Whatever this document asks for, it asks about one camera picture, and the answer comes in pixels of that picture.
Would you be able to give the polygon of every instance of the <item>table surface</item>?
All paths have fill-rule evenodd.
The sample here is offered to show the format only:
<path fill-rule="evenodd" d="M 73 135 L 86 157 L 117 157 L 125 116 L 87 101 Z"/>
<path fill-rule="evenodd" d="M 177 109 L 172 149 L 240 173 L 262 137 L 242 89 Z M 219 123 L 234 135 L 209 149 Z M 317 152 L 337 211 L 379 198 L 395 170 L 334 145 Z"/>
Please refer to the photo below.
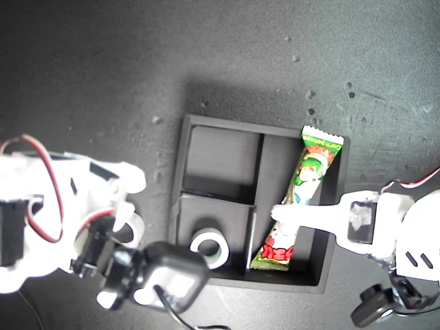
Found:
<path fill-rule="evenodd" d="M 145 242 L 166 236 L 185 113 L 349 136 L 346 191 L 414 180 L 440 165 L 439 3 L 2 1 L 0 138 L 27 132 L 54 151 L 140 166 Z M 208 286 L 184 317 L 234 330 L 352 329 L 358 294 L 378 282 L 386 275 L 372 261 L 336 248 L 325 294 Z M 96 285 L 55 272 L 23 293 L 46 329 L 179 329 L 130 304 L 101 310 Z M 37 329 L 17 295 L 0 307 L 2 329 Z"/>

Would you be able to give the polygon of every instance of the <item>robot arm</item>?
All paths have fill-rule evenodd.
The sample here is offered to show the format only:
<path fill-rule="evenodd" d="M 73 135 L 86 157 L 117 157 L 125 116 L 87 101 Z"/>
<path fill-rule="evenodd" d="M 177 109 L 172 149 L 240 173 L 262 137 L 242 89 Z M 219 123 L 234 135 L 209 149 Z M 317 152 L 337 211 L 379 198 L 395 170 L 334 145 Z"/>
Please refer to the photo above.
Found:
<path fill-rule="evenodd" d="M 18 140 L 36 152 L 4 155 Z M 96 299 L 106 309 L 130 300 L 176 314 L 207 283 L 210 272 L 198 254 L 163 242 L 136 249 L 144 222 L 126 198 L 146 186 L 140 168 L 49 154 L 22 135 L 0 147 L 0 169 L 0 293 L 61 268 L 79 277 L 101 275 Z M 124 224 L 133 231 L 128 243 L 114 237 Z"/>
<path fill-rule="evenodd" d="M 392 314 L 432 311 L 421 310 L 431 306 L 439 292 L 423 296 L 407 278 L 440 280 L 439 203 L 440 190 L 417 202 L 409 195 L 359 191 L 343 195 L 332 206 L 277 205 L 272 217 L 296 229 L 305 226 L 330 232 L 342 248 L 366 254 L 388 270 L 392 288 L 369 287 L 351 314 L 356 326 L 365 327 Z"/>

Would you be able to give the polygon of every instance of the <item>green wrapper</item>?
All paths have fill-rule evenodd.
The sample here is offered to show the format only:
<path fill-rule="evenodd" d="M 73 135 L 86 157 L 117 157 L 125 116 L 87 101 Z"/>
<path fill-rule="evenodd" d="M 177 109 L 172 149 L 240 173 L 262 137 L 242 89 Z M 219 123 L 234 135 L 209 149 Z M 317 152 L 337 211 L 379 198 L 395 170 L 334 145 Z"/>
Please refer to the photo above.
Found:
<path fill-rule="evenodd" d="M 344 144 L 344 138 L 311 126 L 302 129 L 304 152 L 282 204 L 309 204 L 322 178 Z M 257 270 L 288 270 L 294 253 L 296 226 L 275 222 L 250 267 Z"/>

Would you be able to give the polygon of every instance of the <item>black tray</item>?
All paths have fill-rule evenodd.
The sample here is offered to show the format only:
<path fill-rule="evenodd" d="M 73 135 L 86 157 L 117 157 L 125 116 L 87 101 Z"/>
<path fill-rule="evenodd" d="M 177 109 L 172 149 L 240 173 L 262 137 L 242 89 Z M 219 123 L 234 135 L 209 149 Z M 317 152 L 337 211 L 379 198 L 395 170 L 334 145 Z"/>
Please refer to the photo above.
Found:
<path fill-rule="evenodd" d="M 289 292 L 325 290 L 335 237 L 301 228 L 289 271 L 248 269 L 273 225 L 304 149 L 300 130 L 187 115 L 172 195 L 169 241 L 188 248 L 199 229 L 220 230 L 228 262 L 211 284 Z M 312 204 L 337 203 L 344 192 L 349 139 L 330 166 Z"/>

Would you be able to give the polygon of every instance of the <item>tape roll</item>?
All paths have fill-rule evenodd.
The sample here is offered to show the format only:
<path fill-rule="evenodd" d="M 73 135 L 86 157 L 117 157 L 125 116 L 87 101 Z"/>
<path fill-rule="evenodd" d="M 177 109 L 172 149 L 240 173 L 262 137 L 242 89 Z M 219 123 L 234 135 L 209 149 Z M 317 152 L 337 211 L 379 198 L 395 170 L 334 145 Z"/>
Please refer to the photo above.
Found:
<path fill-rule="evenodd" d="M 221 267 L 229 258 L 229 246 L 225 237 L 215 228 L 204 228 L 199 230 L 192 237 L 190 250 L 199 252 L 199 246 L 204 241 L 214 241 L 219 244 L 219 249 L 210 256 L 203 256 L 210 270 Z"/>

